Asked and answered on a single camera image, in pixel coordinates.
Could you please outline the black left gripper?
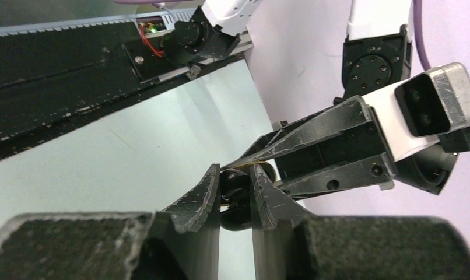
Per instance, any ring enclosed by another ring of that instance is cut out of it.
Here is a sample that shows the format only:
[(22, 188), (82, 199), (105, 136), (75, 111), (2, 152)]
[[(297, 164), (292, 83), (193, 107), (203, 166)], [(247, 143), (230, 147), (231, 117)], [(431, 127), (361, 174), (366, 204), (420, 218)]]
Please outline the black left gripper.
[(270, 159), (278, 188), (295, 200), (380, 185), (398, 173), (374, 108), (358, 96), (261, 135), (223, 167)]

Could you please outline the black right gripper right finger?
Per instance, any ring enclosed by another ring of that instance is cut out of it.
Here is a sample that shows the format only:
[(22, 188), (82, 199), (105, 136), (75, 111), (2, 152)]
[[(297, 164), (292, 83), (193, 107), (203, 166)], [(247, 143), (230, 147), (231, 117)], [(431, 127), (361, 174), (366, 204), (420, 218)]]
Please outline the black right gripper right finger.
[(446, 220), (319, 216), (250, 168), (257, 279), (470, 279), (470, 250)]

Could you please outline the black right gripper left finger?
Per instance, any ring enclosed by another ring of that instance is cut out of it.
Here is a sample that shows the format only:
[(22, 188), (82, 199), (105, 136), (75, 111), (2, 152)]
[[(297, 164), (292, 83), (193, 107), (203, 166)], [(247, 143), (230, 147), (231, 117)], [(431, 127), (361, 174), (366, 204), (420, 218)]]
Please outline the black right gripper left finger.
[(156, 212), (15, 216), (0, 228), (0, 279), (216, 279), (220, 166)]

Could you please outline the black glossy earbud charging case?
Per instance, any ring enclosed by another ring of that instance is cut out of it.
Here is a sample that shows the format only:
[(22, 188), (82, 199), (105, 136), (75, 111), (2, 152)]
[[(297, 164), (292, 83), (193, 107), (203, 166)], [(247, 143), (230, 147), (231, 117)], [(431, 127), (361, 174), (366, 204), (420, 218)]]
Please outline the black glossy earbud charging case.
[(250, 190), (252, 187), (250, 170), (253, 165), (262, 167), (271, 182), (276, 181), (276, 171), (268, 162), (251, 162), (225, 168), (220, 172), (220, 193), (223, 207), (220, 225), (222, 228), (238, 232), (251, 228)]

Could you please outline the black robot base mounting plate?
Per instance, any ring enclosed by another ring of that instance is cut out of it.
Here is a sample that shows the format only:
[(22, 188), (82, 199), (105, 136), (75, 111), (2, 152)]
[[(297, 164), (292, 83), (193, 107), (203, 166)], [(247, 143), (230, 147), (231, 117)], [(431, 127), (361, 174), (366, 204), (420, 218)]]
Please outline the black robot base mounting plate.
[(141, 81), (133, 22), (0, 37), (0, 160), (188, 82)]

